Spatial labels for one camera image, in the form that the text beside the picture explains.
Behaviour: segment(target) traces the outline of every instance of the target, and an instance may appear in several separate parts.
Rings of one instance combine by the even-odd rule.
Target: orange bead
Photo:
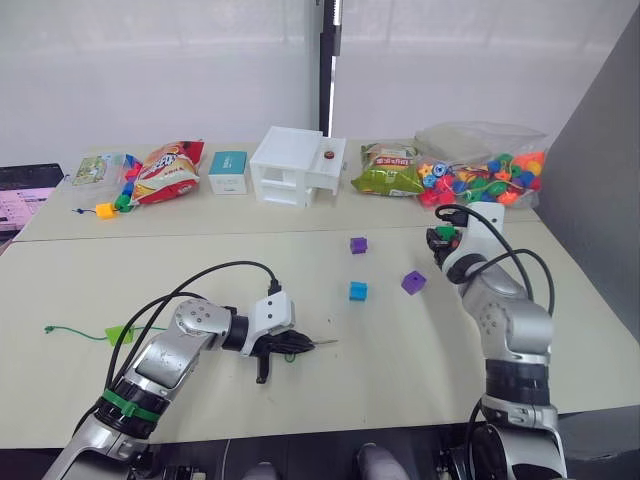
[[[96,215],[98,218],[102,220],[107,220],[109,218],[115,218],[116,211],[113,209],[113,205],[110,203],[101,203],[96,205]]]
[[[544,165],[544,152],[525,153],[524,155],[517,155],[511,162],[511,165],[517,165],[523,170],[527,169],[529,162],[537,162],[540,166]]]
[[[505,192],[498,197],[498,201],[503,205],[512,205],[516,200],[518,200],[519,196],[520,195],[514,192]]]

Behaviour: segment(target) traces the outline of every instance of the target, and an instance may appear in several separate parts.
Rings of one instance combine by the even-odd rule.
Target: blue cube
[[[367,284],[362,282],[351,282],[349,288],[349,300],[364,302],[367,299]]]

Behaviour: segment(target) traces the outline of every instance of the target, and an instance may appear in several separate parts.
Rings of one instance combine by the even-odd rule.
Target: green snack bag
[[[404,197],[424,192],[416,170],[414,147],[372,143],[362,145],[362,175],[351,181],[360,192]]]

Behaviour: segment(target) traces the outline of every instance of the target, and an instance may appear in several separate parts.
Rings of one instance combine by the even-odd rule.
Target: gray wall
[[[552,145],[537,208],[636,339],[640,338],[638,18],[636,10]]]

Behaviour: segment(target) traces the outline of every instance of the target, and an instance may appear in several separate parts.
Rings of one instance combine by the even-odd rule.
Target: red bead
[[[453,192],[442,192],[438,195],[438,203],[444,205],[445,203],[456,203],[456,195]]]
[[[425,190],[418,195],[418,200],[423,207],[433,207],[438,204],[438,194],[434,190]]]

